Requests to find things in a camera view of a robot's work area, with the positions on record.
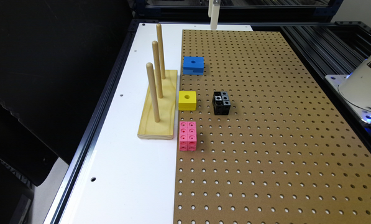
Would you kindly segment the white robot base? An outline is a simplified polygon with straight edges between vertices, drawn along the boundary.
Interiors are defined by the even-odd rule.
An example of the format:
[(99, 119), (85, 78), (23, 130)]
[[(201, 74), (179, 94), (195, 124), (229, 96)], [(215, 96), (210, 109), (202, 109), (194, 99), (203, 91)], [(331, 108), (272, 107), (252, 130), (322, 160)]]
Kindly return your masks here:
[(363, 123), (371, 124), (371, 56), (351, 74), (327, 75), (325, 79)]

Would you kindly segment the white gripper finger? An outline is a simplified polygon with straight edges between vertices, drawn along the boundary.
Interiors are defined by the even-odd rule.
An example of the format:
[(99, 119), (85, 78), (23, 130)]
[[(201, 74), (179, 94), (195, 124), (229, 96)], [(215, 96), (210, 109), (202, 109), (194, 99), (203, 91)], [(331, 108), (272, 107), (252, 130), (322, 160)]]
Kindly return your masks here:
[(219, 10), (220, 10), (220, 0), (209, 0), (208, 17), (211, 19), (210, 20), (211, 30), (217, 29)]

